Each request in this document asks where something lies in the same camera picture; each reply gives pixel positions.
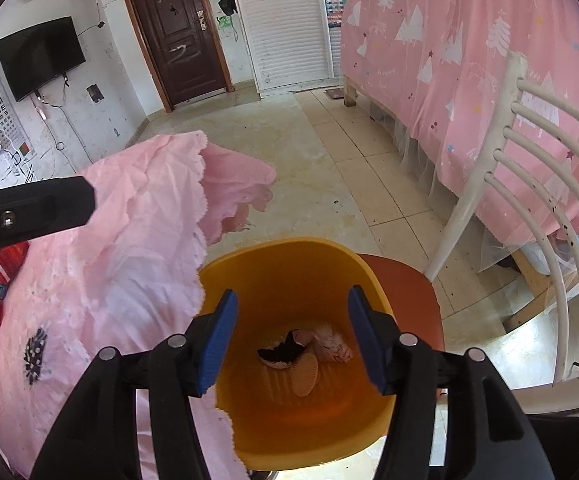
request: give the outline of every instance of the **television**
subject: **television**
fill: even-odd
[[[21,101],[86,58],[67,16],[0,39],[0,60],[14,98]]]

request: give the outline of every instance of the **metal screw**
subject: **metal screw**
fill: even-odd
[[[116,357],[116,348],[106,346],[98,353],[98,356],[103,361],[110,361]]]
[[[182,348],[187,345],[187,338],[183,334],[174,334],[167,340],[167,344],[172,348]]]
[[[485,361],[485,352],[483,352],[480,348],[470,348],[467,352],[469,358],[472,361],[477,361],[479,363]]]
[[[418,338],[414,334],[401,334],[398,340],[405,346],[416,346],[418,344]]]
[[[16,224],[16,215],[11,211],[4,211],[1,215],[1,227],[10,229]]]

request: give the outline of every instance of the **yellow plastic bucket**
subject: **yellow plastic bucket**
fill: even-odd
[[[386,434],[394,406],[369,382],[347,314],[347,294],[361,285],[374,310],[392,314],[376,276],[345,247],[291,238],[227,254],[201,269],[211,312],[224,290],[239,315],[218,377],[218,406],[230,414],[234,447],[250,469],[313,466],[359,452]],[[256,350],[294,328],[329,323],[354,351],[348,364],[322,364],[314,390],[297,397],[288,370],[273,370]]]

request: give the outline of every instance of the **chair backrest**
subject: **chair backrest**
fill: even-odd
[[[521,165],[503,153],[503,149],[508,141],[514,142],[524,148],[527,152],[530,152],[538,160],[543,162],[550,170],[554,171],[579,201],[579,182],[572,176],[571,171],[567,170],[562,163],[558,162],[550,153],[541,146],[538,146],[533,140],[528,139],[513,129],[516,116],[523,117],[561,142],[579,159],[579,142],[556,124],[522,105],[521,95],[523,92],[532,94],[569,114],[578,122],[579,110],[564,99],[560,99],[544,88],[527,81],[525,79],[527,70],[527,59],[521,54],[510,51],[508,54],[505,78],[499,91],[498,102],[496,103],[492,121],[485,135],[474,170],[468,178],[463,195],[459,198],[447,222],[439,248],[432,257],[425,276],[430,281],[436,279],[439,270],[441,270],[471,216],[474,214],[476,206],[483,197],[487,186],[493,187],[506,202],[516,210],[525,224],[527,224],[532,236],[536,239],[536,242],[543,251],[547,265],[549,266],[551,281],[556,293],[558,320],[556,367],[554,370],[554,384],[557,384],[565,378],[567,352],[569,349],[569,313],[565,282],[563,281],[561,268],[554,248],[547,239],[548,233],[544,232],[542,227],[531,215],[531,212],[494,176],[493,172],[498,164],[502,164],[527,184],[545,203],[567,234],[567,239],[572,247],[576,270],[579,274],[578,237],[571,222],[567,218],[564,208],[561,207],[559,201],[551,195],[545,186]]]

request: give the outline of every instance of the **wooden bed frame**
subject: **wooden bed frame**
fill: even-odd
[[[345,91],[344,97],[345,106],[346,107],[356,106],[356,99],[358,97],[359,92],[358,86],[355,85],[354,82],[351,81],[351,79],[349,79],[347,76],[343,76],[343,78],[344,78],[343,88]],[[387,110],[387,108],[385,108],[385,106],[383,106],[381,103],[376,102],[371,98],[369,98],[369,100],[372,104],[377,105],[382,110]],[[538,272],[529,262],[527,256],[525,256],[523,251],[521,251],[520,249],[516,250],[511,254],[511,256],[514,258],[516,265],[518,266],[521,274],[525,278],[529,290],[534,295],[534,299],[531,300],[526,306],[521,308],[518,312],[512,314],[511,316],[503,320],[503,328],[505,329],[506,333],[512,332],[519,326],[522,326],[528,321],[532,320],[538,314],[543,312],[546,307],[549,306],[549,304],[547,304],[547,300],[548,300],[548,293],[551,287],[550,277]],[[572,280],[572,283],[570,283],[569,286],[567,286],[567,291],[573,289],[576,285],[578,285],[578,283],[579,280],[576,277],[575,279]]]

